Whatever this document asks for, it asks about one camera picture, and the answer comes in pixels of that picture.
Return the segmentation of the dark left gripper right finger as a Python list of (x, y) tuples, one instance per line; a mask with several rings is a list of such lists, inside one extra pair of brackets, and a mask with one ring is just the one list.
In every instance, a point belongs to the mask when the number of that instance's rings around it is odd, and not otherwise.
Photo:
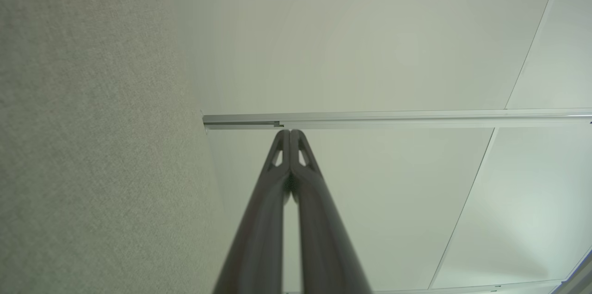
[(302, 130), (290, 132), (290, 178), (298, 205), (303, 294), (372, 294)]

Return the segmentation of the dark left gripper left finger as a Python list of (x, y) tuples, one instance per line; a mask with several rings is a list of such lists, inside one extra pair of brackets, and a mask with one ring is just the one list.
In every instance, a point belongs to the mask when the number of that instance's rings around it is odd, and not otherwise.
[(213, 294), (282, 294), (290, 132), (280, 130), (254, 186)]

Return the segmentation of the grey metal partition post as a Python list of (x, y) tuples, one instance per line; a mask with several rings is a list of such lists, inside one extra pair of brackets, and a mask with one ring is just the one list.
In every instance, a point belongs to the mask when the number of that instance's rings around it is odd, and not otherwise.
[(592, 126), (592, 108), (205, 115), (203, 124), (208, 130), (494, 129)]

